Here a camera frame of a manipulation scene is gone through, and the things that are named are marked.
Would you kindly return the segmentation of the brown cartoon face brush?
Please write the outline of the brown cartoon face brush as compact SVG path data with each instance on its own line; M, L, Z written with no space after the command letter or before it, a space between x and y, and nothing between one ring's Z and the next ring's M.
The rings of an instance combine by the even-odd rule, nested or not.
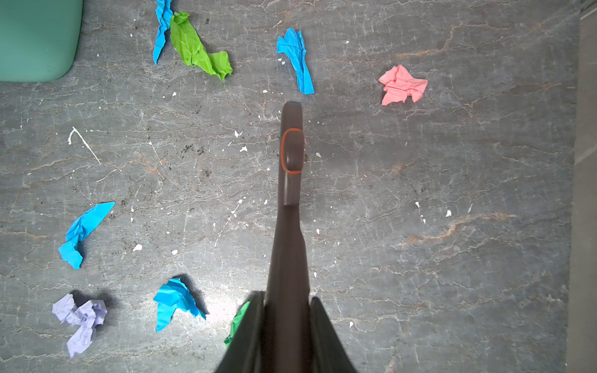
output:
M303 108L289 101L281 111L278 214L264 306L262 372L308 372L311 366L308 261L300 228L304 162Z

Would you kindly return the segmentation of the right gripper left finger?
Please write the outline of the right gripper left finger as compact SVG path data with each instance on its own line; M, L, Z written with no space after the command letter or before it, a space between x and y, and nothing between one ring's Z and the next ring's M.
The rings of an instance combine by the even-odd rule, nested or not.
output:
M242 323L215 372L258 372L265 292L249 298Z

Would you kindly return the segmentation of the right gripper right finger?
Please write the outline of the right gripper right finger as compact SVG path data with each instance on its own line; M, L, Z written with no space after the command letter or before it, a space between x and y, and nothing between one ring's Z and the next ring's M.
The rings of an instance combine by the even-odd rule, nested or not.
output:
M313 372L351 372L351 363L327 315L323 303L313 297L310 303L310 334Z

